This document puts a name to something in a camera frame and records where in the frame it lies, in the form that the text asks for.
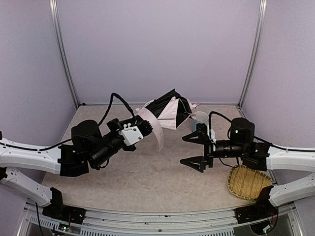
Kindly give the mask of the pink umbrella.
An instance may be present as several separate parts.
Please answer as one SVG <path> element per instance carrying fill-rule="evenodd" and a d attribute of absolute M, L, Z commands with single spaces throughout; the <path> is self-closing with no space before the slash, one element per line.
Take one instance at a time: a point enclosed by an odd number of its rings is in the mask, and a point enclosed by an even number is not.
<path fill-rule="evenodd" d="M 147 120 L 153 127 L 153 134 L 157 140 L 157 149 L 160 151 L 164 144 L 164 129 L 177 130 L 186 120 L 193 116 L 193 110 L 198 103 L 181 96 L 174 89 L 163 96 L 147 102 L 136 109 L 136 114 Z"/>

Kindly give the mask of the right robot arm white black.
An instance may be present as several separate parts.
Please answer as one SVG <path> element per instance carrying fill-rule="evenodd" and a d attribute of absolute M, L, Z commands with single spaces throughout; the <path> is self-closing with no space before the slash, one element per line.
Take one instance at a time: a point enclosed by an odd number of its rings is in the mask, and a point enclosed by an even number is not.
<path fill-rule="evenodd" d="M 216 140 L 211 124 L 197 124 L 196 130 L 182 139 L 185 142 L 204 146 L 202 156 L 182 159 L 181 164 L 199 172 L 213 166 L 215 158 L 236 158 L 232 170 L 248 170 L 248 180 L 254 173 L 268 170 L 296 170 L 310 172 L 307 177 L 283 185 L 269 185 L 253 197 L 254 204 L 235 210 L 239 223 L 271 217 L 278 213 L 279 206 L 304 199 L 315 194 L 315 150 L 314 148 L 282 147 L 254 135 L 255 124 L 245 118 L 230 120 L 228 140 Z"/>

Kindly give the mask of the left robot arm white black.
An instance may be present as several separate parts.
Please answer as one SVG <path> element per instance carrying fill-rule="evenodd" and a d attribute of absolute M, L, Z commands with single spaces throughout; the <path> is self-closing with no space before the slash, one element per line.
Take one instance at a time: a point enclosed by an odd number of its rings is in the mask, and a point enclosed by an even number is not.
<path fill-rule="evenodd" d="M 84 120 L 72 127 L 71 138 L 50 147 L 15 143 L 0 139 L 0 183 L 26 194 L 42 207 L 45 216 L 63 221 L 81 219 L 83 208 L 67 206 L 63 203 L 60 190 L 47 187 L 22 174 L 18 169 L 40 170 L 62 177 L 79 177 L 89 169 L 105 168 L 110 158 L 118 151 L 135 151 L 136 143 L 153 131 L 151 123 L 135 115 L 133 109 L 118 94 L 118 98 L 131 113 L 131 118 L 109 121 L 109 133 L 102 135 L 102 122 Z"/>

